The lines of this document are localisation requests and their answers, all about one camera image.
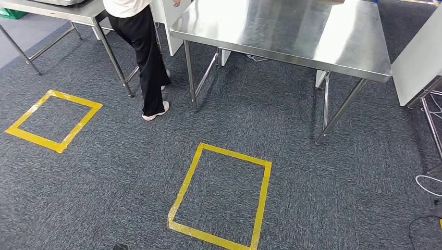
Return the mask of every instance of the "yellow tape square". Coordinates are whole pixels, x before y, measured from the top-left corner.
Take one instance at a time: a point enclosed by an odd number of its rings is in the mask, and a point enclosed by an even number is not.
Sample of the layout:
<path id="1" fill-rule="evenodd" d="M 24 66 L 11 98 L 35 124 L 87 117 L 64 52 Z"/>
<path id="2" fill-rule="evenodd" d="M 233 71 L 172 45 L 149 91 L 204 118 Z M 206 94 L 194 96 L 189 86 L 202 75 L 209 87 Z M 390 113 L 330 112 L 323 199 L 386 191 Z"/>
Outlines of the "yellow tape square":
<path id="1" fill-rule="evenodd" d="M 54 142 L 52 140 L 46 139 L 39 135 L 29 133 L 27 131 L 21 130 L 18 127 L 28 119 L 32 113 L 34 113 L 50 96 L 55 96 L 61 99 L 65 99 L 70 102 L 78 103 L 87 107 L 90 107 L 91 110 L 80 120 L 80 122 L 75 125 L 75 127 L 69 132 L 69 134 L 63 139 L 62 142 Z M 49 90 L 43 97 L 34 104 L 24 115 L 22 115 L 14 124 L 11 125 L 6 133 L 15 135 L 27 141 L 33 142 L 43 147 L 50 148 L 55 150 L 58 153 L 62 153 L 67 145 L 72 141 L 74 136 L 84 127 L 84 125 L 92 118 L 92 116 L 102 107 L 103 105 L 100 103 L 96 103 L 87 99 L 83 99 L 80 97 L 76 97 L 73 95 L 65 94 L 55 90 Z"/>
<path id="2" fill-rule="evenodd" d="M 175 215 L 178 211 L 179 206 L 181 205 L 182 199 L 184 198 L 187 188 L 189 187 L 190 181 L 192 179 L 193 173 L 195 172 L 195 168 L 197 167 L 198 161 L 200 160 L 203 149 L 208 150 L 208 151 L 212 151 L 215 153 L 223 154 L 226 156 L 230 156 L 233 158 L 237 158 L 240 160 L 249 161 L 251 163 L 255 163 L 255 164 L 258 164 L 258 165 L 261 165 L 264 167 L 263 180 L 261 183 L 261 190 L 260 190 L 260 198 L 258 201 L 258 208 L 256 210 L 255 224 L 253 226 L 252 242 L 250 243 L 250 246 L 244 246 L 244 245 L 238 244 L 236 242 L 229 241 L 229 240 L 223 239 L 221 237 L 197 230 L 195 228 L 191 228 L 191 227 L 179 224 L 177 222 L 174 222 Z M 263 220 L 263 216 L 264 216 L 265 200 L 267 197 L 267 187 L 268 187 L 268 181 L 270 178 L 271 168 L 272 168 L 272 163 L 270 161 L 261 160 L 258 158 L 254 158 L 254 157 L 251 157 L 248 155 L 243 155 L 243 154 L 233 152 L 233 151 L 230 151 L 227 149 L 223 149 L 220 147 L 215 147 L 215 146 L 211 146 L 211 145 L 208 145 L 205 143 L 200 143 L 198 145 L 197 151 L 195 152 L 192 163 L 190 164 L 189 170 L 187 171 L 186 177 L 184 178 L 182 186 L 178 192 L 177 199 L 175 200 L 174 204 L 172 205 L 172 208 L 170 209 L 169 214 L 167 216 L 169 228 L 172 230 L 175 230 L 177 232 L 198 238 L 200 240 L 207 241 L 212 244 L 224 247 L 226 249 L 230 249 L 230 250 L 256 250 L 256 248 L 258 247 L 258 242 L 260 240 L 261 224 L 262 224 L 262 220 Z"/>

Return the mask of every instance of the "person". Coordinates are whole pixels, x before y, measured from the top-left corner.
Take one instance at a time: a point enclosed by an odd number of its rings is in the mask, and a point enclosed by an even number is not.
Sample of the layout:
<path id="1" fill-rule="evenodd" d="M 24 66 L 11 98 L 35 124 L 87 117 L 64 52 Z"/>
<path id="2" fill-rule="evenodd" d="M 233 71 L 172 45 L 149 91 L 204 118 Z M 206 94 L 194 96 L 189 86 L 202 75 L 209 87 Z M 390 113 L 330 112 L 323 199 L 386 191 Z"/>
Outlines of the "person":
<path id="1" fill-rule="evenodd" d="M 156 42 L 155 23 L 149 6 L 151 1 L 103 0 L 110 25 L 135 50 L 144 97 L 142 117 L 146 121 L 169 110 L 169 102 L 163 101 L 161 90 L 170 84 L 170 79 Z M 172 1 L 175 7 L 181 3 L 181 0 Z"/>

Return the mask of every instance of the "shoe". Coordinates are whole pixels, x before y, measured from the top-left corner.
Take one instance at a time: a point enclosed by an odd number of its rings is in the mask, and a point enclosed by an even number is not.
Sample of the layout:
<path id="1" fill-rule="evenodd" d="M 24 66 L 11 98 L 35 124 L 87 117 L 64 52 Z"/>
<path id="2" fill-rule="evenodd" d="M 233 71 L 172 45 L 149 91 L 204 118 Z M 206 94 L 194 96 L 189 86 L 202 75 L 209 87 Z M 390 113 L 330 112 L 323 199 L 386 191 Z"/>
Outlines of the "shoe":
<path id="1" fill-rule="evenodd" d="M 163 106 L 164 106 L 164 112 L 161 112 L 161 113 L 158 113 L 158 114 L 155 114 L 152 116 L 143 115 L 143 119 L 146 121 L 152 121 L 153 119 L 155 119 L 155 117 L 164 115 L 169 110 L 169 102 L 163 101 Z"/>

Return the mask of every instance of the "black cable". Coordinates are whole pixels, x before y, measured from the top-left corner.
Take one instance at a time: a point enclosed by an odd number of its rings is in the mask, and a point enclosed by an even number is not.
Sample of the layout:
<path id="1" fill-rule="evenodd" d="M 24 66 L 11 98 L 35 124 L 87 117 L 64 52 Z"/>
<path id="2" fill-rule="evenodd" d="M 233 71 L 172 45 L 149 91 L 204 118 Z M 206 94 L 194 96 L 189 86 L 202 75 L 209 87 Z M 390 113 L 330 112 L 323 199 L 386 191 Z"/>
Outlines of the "black cable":
<path id="1" fill-rule="evenodd" d="M 410 239 L 411 246 L 413 247 L 413 250 L 416 250 L 416 248 L 414 247 L 413 238 L 411 237 L 411 226 L 413 225 L 413 223 L 415 223 L 418 220 L 428 219 L 428 218 L 437 218 L 438 221 L 442 219 L 442 217 L 439 217 L 439 216 L 427 215 L 427 216 L 418 217 L 418 218 L 414 219 L 413 221 L 411 221 L 410 224 L 408 224 L 408 238 Z"/>

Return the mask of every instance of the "white panel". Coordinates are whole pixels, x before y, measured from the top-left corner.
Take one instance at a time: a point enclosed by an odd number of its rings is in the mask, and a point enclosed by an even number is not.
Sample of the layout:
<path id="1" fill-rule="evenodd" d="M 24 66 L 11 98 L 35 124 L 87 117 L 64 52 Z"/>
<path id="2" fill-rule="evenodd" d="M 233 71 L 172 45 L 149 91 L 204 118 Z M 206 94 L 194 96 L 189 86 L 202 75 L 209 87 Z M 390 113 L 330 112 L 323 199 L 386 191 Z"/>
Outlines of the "white panel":
<path id="1" fill-rule="evenodd" d="M 229 59 L 231 51 L 221 50 L 221 66 L 225 66 L 227 63 L 227 59 Z"/>
<path id="2" fill-rule="evenodd" d="M 166 28 L 167 43 L 169 47 L 169 53 L 173 56 L 180 48 L 183 41 L 170 36 L 169 27 L 172 26 L 175 21 L 181 16 L 181 14 L 189 7 L 190 0 L 181 0 L 181 4 L 178 7 L 174 7 L 172 0 L 154 0 L 151 3 L 152 13 L 156 22 L 161 22 Z"/>
<path id="3" fill-rule="evenodd" d="M 317 70 L 316 71 L 316 84 L 315 87 L 318 88 L 319 85 L 321 84 L 322 80 L 325 77 L 325 73 L 327 73 L 326 71 L 322 71 L 322 70 Z"/>
<path id="4" fill-rule="evenodd" d="M 401 106 L 442 71 L 441 24 L 442 8 L 437 8 L 391 67 Z"/>
<path id="5" fill-rule="evenodd" d="M 155 22 L 166 23 L 166 16 L 164 14 L 163 0 L 153 0 L 151 2 L 151 10 L 153 20 Z"/>

